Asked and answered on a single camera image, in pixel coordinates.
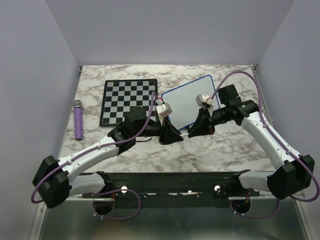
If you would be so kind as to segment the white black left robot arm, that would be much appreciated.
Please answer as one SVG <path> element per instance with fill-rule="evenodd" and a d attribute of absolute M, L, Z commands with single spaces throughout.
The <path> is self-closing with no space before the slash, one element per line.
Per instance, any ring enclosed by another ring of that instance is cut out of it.
<path fill-rule="evenodd" d="M 96 193 L 101 198 L 107 197 L 111 185 L 99 173 L 84 175 L 86 170 L 129 150 L 137 137 L 158 137 L 162 145 L 183 140 L 168 119 L 172 113 L 169 104 L 162 103 L 155 110 L 158 120 L 153 121 L 143 107 L 131 107 L 124 121 L 92 146 L 61 159 L 51 155 L 44 158 L 32 180 L 35 190 L 31 195 L 38 193 L 49 209 L 72 195 Z"/>

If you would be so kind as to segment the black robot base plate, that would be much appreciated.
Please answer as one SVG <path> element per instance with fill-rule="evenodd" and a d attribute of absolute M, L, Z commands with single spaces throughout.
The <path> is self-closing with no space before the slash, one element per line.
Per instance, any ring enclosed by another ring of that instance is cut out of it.
<path fill-rule="evenodd" d="M 85 199 L 112 198 L 117 209 L 142 208 L 227 208 L 229 199 L 258 197 L 253 189 L 244 189 L 239 172 L 167 172 L 104 173 L 99 172 L 105 187 L 97 193 L 84 193 Z"/>

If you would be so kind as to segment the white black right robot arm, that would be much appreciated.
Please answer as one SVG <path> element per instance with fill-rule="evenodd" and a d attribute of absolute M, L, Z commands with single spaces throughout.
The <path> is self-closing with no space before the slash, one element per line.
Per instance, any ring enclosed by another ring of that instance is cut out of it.
<path fill-rule="evenodd" d="M 188 131 L 188 137 L 212 135 L 217 125 L 230 121 L 246 130 L 260 145 L 271 160 L 274 172 L 244 170 L 235 175 L 230 191 L 241 196 L 248 189 L 271 192 L 283 200 L 311 184 L 315 161 L 310 155 L 301 155 L 266 121 L 258 105 L 242 101 L 233 84 L 218 90 L 218 97 L 224 107 L 214 109 L 214 101 L 205 94 L 196 97 L 200 107 L 198 116 Z"/>

